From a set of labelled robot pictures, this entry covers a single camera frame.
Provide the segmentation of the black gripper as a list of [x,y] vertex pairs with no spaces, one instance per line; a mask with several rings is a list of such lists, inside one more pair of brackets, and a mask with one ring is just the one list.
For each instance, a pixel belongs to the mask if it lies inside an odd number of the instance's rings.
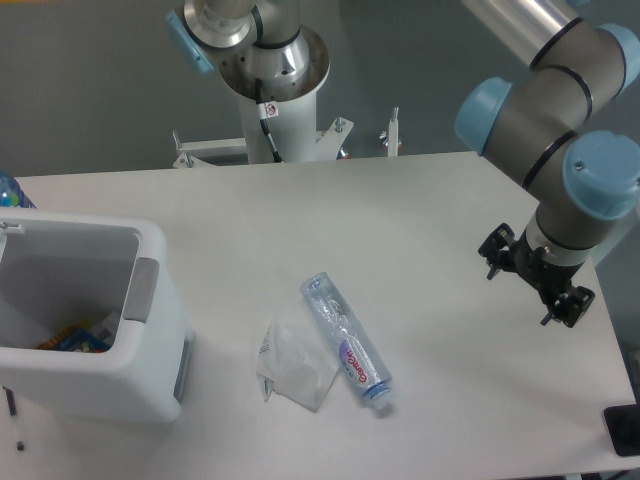
[[488,280],[501,271],[516,272],[538,291],[547,308],[541,325],[555,321],[573,328],[590,308],[595,293],[583,286],[575,287],[572,283],[573,276],[584,264],[583,259],[570,265],[561,260],[561,265],[558,265],[547,259],[549,252],[546,247],[546,244],[529,241],[528,230],[524,230],[517,241],[511,227],[502,223],[484,240],[478,254],[489,267]]

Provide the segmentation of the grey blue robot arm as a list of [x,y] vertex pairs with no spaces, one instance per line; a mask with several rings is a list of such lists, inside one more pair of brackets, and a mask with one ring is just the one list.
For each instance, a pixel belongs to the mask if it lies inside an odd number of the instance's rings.
[[[565,1],[467,8],[532,72],[519,87],[483,81],[456,116],[466,146],[538,203],[523,233],[500,225],[479,252],[491,274],[514,273],[535,289],[548,320],[573,327],[595,297],[573,276],[639,200],[638,145],[579,128],[638,78],[639,41],[616,24],[589,25]],[[219,70],[237,97],[250,162],[337,159],[349,127],[337,119],[316,129],[330,62],[297,2],[186,1],[165,22],[186,61]]]

